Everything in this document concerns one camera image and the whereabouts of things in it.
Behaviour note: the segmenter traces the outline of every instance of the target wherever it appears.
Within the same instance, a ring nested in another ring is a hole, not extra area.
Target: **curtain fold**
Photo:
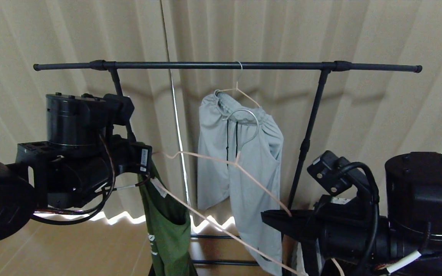
[[[410,151],[442,152],[442,2],[384,1],[0,1],[0,161],[16,143],[46,139],[45,94],[114,93],[107,72],[35,72],[34,63],[109,61],[335,61],[421,64],[423,72],[333,72],[304,168],[330,149],[373,169],[384,197],[384,162]],[[240,88],[271,114],[285,141],[281,199],[287,202],[318,82],[317,71],[119,70],[138,140],[154,150],[196,152],[198,107],[215,89]],[[174,87],[178,123],[172,94]],[[232,93],[243,105],[248,99]],[[116,128],[125,135],[124,128]],[[196,206],[196,160],[155,155],[165,185]],[[117,185],[130,185],[132,175]],[[143,215],[136,190],[116,192],[107,217]],[[295,207],[324,190],[303,170]],[[353,191],[344,196],[353,196]],[[222,223],[229,201],[206,212]]]

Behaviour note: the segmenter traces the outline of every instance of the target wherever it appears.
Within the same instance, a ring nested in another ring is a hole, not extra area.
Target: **clothes rack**
[[[307,157],[310,147],[310,137],[312,136],[313,127],[316,120],[316,115],[323,95],[325,83],[327,82],[328,74],[331,72],[343,72],[349,70],[365,70],[365,71],[397,71],[397,72],[414,72],[420,73],[422,71],[421,65],[394,65],[394,64],[368,64],[368,63],[351,63],[348,61],[333,61],[333,62],[117,62],[117,61],[91,61],[88,63],[56,63],[56,64],[34,64],[33,68],[36,71],[40,70],[55,70],[55,69],[93,69],[99,71],[109,71],[112,80],[114,81],[116,93],[123,95],[120,85],[118,69],[240,69],[244,70],[320,70],[320,78],[313,101],[312,112],[310,114],[305,138],[300,146],[300,153],[298,156],[298,164],[289,192],[289,199],[287,207],[290,209],[293,205],[298,182],[303,167],[303,163]],[[126,125],[127,137],[129,140],[135,141],[134,134],[130,123]],[[204,239],[230,239],[229,236],[224,235],[191,235],[191,238]],[[237,261],[237,260],[194,260],[195,264],[207,265],[243,265],[256,266],[254,261]]]

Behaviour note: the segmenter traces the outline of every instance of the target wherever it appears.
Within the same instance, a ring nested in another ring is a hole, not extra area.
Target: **gray pants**
[[[256,120],[253,116],[240,111],[229,120],[223,120],[239,108],[252,111],[259,121],[257,136],[245,145],[244,142],[256,133]],[[237,152],[241,151],[240,166],[279,198],[284,139],[272,116],[262,108],[246,108],[228,94],[220,92],[217,96],[211,94],[202,100],[199,117],[198,153],[235,161]],[[198,159],[198,207],[207,209],[228,196],[242,240],[281,261],[280,232],[265,225],[260,215],[260,212],[266,210],[279,209],[279,205],[239,168]],[[253,250],[249,251],[265,271],[281,275],[281,267]]]

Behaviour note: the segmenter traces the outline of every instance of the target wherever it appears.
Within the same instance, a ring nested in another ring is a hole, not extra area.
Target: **clothes hanger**
[[[260,184],[260,182],[258,182],[253,176],[251,176],[247,171],[245,171],[245,169],[243,167],[241,167],[238,164],[238,161],[240,159],[240,154],[241,152],[238,152],[238,156],[236,157],[235,162],[231,162],[231,161],[226,161],[223,159],[219,159],[219,158],[215,158],[215,157],[210,157],[210,156],[205,156],[205,155],[201,155],[201,154],[197,154],[197,153],[193,153],[193,152],[188,152],[188,151],[179,151],[177,153],[175,153],[175,155],[170,156],[168,154],[166,154],[165,152],[154,152],[153,154],[158,154],[161,153],[163,155],[165,155],[168,159],[175,159],[179,154],[186,154],[186,155],[191,155],[191,156],[195,156],[195,157],[199,157],[199,158],[204,158],[204,159],[210,159],[210,160],[214,160],[220,163],[225,163],[225,164],[231,164],[237,168],[239,168],[244,174],[246,174],[251,180],[253,180],[257,185],[259,185],[267,194],[269,194],[270,197],[272,197],[275,201],[277,201],[277,203],[284,209],[284,211],[286,211],[286,213],[291,217],[291,212],[289,211],[289,209],[279,200],[277,199],[271,192],[269,192],[269,190],[267,190],[267,188],[265,188],[262,184]],[[228,236],[230,236],[231,238],[235,239],[236,241],[238,241],[239,243],[241,243],[242,245],[250,248],[251,250],[255,251],[256,253],[260,254],[261,256],[267,258],[268,260],[271,260],[272,262],[274,262],[275,264],[281,266],[284,269],[287,269],[288,271],[291,271],[292,273],[296,274],[296,275],[300,275],[300,276],[308,276],[308,274],[306,273],[298,273],[296,270],[284,265],[283,263],[275,260],[274,258],[270,257],[269,255],[261,252],[260,250],[254,248],[253,246],[249,245],[248,243],[242,241],[240,238],[238,238],[237,236],[235,236],[234,234],[231,234],[230,232],[224,230],[222,227],[220,227],[219,225],[215,224],[214,222],[211,222],[210,220],[208,220],[206,217],[204,217],[201,213],[199,213],[198,211],[196,211],[194,208],[192,208],[191,206],[189,206],[188,204],[186,204],[185,202],[183,202],[182,200],[180,200],[179,198],[177,198],[174,194],[172,194],[170,191],[168,191],[165,187],[163,187],[163,185],[158,185],[158,187],[160,189],[162,189],[164,192],[166,192],[167,194],[169,194],[173,199],[175,199],[177,202],[179,202],[180,204],[182,204],[183,206],[185,206],[186,208],[188,208],[189,210],[191,210],[192,212],[195,213],[195,215],[198,215],[200,218],[204,219],[205,221],[207,221],[209,224],[211,224],[212,226],[216,227],[218,230],[220,230],[221,232],[223,232],[224,234],[227,234]]]
[[[245,142],[243,142],[243,144],[240,146],[240,151],[241,151],[242,148],[243,148],[243,146],[244,146],[245,144],[247,144],[248,142],[250,142],[250,141],[252,141],[253,139],[255,139],[255,137],[256,137],[257,134],[258,134],[258,130],[259,130],[259,128],[260,128],[260,124],[258,123],[258,119],[257,119],[257,117],[255,116],[255,114],[254,114],[253,112],[251,112],[250,110],[245,109],[245,108],[240,108],[240,109],[237,109],[237,110],[231,112],[226,118],[223,118],[223,121],[228,121],[228,120],[230,119],[230,117],[231,117],[233,114],[235,114],[235,112],[238,112],[238,111],[245,111],[245,112],[250,113],[250,114],[253,116],[253,118],[255,118],[255,122],[257,123],[257,130],[255,131],[255,133],[253,134],[253,136],[252,136],[250,139],[248,139],[248,140],[246,140]]]
[[[243,73],[243,65],[242,65],[242,63],[240,61],[237,61],[237,63],[240,63],[240,67],[241,67],[242,70],[240,71],[240,74],[238,75],[238,78],[236,79],[236,86],[235,86],[235,88],[233,88],[233,89],[223,89],[223,90],[216,89],[214,91],[214,94],[217,96],[219,92],[235,90],[235,91],[238,91],[238,92],[242,93],[244,96],[249,98],[252,102],[254,102],[258,107],[260,107],[260,105],[258,104],[258,102],[256,102],[256,100],[252,99],[250,96],[248,96],[247,94],[245,94],[243,91],[241,91],[238,88],[238,81],[240,80],[240,77],[242,76],[242,73]]]

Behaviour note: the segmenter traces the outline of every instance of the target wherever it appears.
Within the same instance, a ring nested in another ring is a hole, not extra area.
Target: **elastic waistband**
[[[235,110],[239,110],[242,108],[242,109],[250,110],[251,112],[253,112],[253,114],[257,118],[258,123],[260,125],[263,124],[267,120],[268,115],[267,115],[267,113],[265,113],[265,111],[261,107],[258,107],[258,108],[244,107],[239,102],[237,102],[235,99],[233,99],[230,95],[228,95],[224,92],[218,92],[217,95],[216,95],[216,93],[213,93],[211,96],[212,96],[213,101],[216,104],[216,107],[218,108],[219,112],[225,117],[230,115]],[[245,125],[256,125],[256,120],[253,117],[253,115],[250,114],[249,112],[246,112],[243,110],[235,112],[230,117],[230,120],[236,121],[240,124],[245,124]]]

